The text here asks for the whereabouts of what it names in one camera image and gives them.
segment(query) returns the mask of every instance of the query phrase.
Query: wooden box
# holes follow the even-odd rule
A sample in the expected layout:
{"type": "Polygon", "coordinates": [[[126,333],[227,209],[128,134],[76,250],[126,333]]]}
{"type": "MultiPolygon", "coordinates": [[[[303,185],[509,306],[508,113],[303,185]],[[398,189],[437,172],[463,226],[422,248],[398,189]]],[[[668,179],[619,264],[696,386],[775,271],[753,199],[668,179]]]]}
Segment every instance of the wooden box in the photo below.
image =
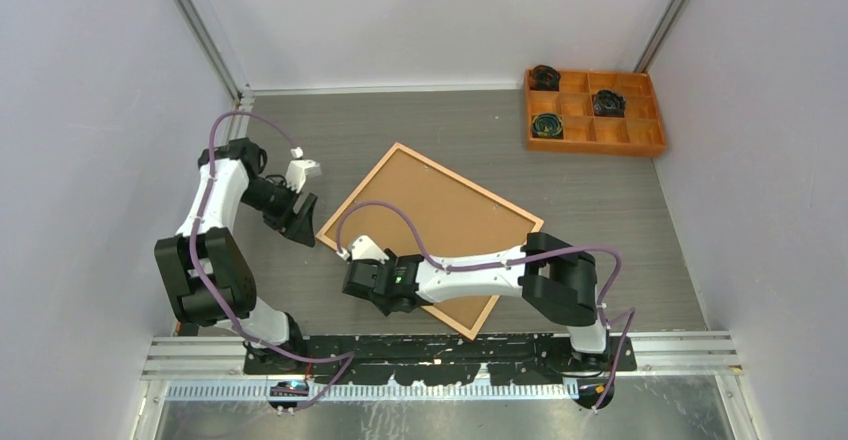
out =
{"type": "Polygon", "coordinates": [[[655,158],[665,151],[665,132],[654,88],[647,74],[558,70],[559,91],[530,89],[530,70],[524,73],[526,116],[523,120],[528,150],[598,153],[655,158]],[[624,96],[624,118],[599,117],[593,96],[599,90],[624,96]],[[533,119],[552,113],[562,122],[562,138],[537,138],[533,119]]]}
{"type": "MultiPolygon", "coordinates": [[[[479,185],[399,143],[394,144],[353,193],[318,231],[316,238],[336,248],[340,217],[354,205],[381,200],[406,213],[435,256],[458,257],[496,252],[527,240],[542,220],[479,185]]],[[[357,210],[341,232],[342,245],[370,236],[396,255],[420,253],[406,223],[381,207],[357,210]]],[[[424,310],[471,340],[477,336],[498,297],[463,297],[424,310]]],[[[386,319],[391,322],[393,313],[386,319]]]]}

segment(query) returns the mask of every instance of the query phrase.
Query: cork board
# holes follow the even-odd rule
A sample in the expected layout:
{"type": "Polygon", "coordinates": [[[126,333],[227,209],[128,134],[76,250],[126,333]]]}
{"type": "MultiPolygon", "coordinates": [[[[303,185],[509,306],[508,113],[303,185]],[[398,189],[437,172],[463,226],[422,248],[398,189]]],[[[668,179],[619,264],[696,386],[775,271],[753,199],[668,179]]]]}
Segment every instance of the cork board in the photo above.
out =
{"type": "MultiPolygon", "coordinates": [[[[399,143],[383,156],[362,183],[321,227],[318,241],[336,248],[338,220],[348,208],[368,200],[396,205],[415,223],[432,255],[458,257],[496,252],[526,241],[542,219],[457,175],[399,143]]],[[[370,236],[397,255],[420,253],[403,220],[391,210],[363,208],[348,217],[342,245],[370,236]]],[[[463,297],[424,309],[460,334],[474,339],[498,297],[463,297]]]]}

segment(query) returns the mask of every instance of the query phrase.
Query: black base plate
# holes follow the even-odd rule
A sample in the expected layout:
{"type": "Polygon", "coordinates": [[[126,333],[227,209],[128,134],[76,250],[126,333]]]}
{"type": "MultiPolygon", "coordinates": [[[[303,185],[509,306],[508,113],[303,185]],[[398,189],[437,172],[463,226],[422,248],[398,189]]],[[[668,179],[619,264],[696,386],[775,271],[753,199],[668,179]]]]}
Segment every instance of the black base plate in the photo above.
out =
{"type": "MultiPolygon", "coordinates": [[[[618,348],[620,336],[610,336],[610,351],[618,348]]],[[[458,335],[315,335],[307,337],[307,356],[329,357],[353,350],[351,367],[339,383],[385,385],[392,375],[401,385],[421,380],[427,385],[468,383],[485,364],[492,385],[543,385],[561,383],[563,375],[596,373],[572,358],[568,337],[553,334],[483,334],[473,342],[458,335]]],[[[631,351],[630,339],[622,352],[631,351]]],[[[314,364],[312,375],[327,382],[342,362],[314,364]]],[[[602,370],[609,370],[607,362],[602,370]]],[[[634,355],[622,355],[619,371],[636,370],[634,355]]],[[[278,365],[245,357],[244,373],[279,375],[306,373],[300,366],[281,371],[278,365]]]]}

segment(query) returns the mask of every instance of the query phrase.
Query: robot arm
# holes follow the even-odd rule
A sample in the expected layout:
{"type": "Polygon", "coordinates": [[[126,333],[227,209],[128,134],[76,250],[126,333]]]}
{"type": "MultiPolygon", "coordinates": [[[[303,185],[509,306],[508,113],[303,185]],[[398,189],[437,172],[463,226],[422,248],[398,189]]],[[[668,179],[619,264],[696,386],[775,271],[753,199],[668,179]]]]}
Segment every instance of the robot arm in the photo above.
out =
{"type": "Polygon", "coordinates": [[[563,255],[524,265],[507,261],[549,252],[567,243],[546,233],[530,233],[525,245],[486,255],[433,257],[436,263],[454,269],[482,263],[501,263],[500,268],[445,271],[421,255],[396,256],[381,251],[367,236],[348,248],[350,265],[343,291],[374,303],[383,314],[410,312],[417,307],[453,298],[503,295],[524,298],[548,320],[565,325],[572,347],[585,361],[608,359],[608,335],[596,306],[595,259],[587,253],[563,255]],[[541,270],[547,267],[547,276],[541,270]]]}
{"type": "MultiPolygon", "coordinates": [[[[286,175],[262,177],[267,153],[247,138],[233,140],[215,149],[215,187],[206,206],[198,231],[197,246],[204,272],[218,287],[242,328],[249,334],[273,344],[299,340],[293,319],[276,311],[256,295],[256,284],[247,262],[232,236],[236,211],[240,204],[262,212],[265,224],[284,237],[312,247],[312,214],[317,197],[306,195],[299,210],[295,205],[311,176],[320,175],[318,163],[301,158],[300,149],[292,150],[295,159],[286,175]]],[[[156,242],[154,255],[165,290],[177,320],[201,326],[232,329],[224,311],[204,287],[192,266],[188,241],[194,212],[198,210],[209,179],[209,154],[198,159],[200,187],[186,218],[175,236],[156,242]]]]}

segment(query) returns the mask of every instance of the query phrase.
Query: orange wooden organizer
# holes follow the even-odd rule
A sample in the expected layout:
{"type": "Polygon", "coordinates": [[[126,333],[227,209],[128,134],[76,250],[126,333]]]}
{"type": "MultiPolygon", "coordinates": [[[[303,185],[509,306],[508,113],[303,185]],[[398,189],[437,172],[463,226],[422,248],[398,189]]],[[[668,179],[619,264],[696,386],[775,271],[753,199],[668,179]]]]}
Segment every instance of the orange wooden organizer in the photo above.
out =
{"type": "Polygon", "coordinates": [[[647,74],[558,71],[558,92],[530,90],[530,70],[524,73],[524,135],[528,150],[651,158],[665,151],[665,133],[647,74]],[[592,96],[603,89],[617,92],[627,100],[624,118],[594,115],[592,96]],[[542,113],[559,116],[563,138],[533,137],[533,118],[542,113]]]}

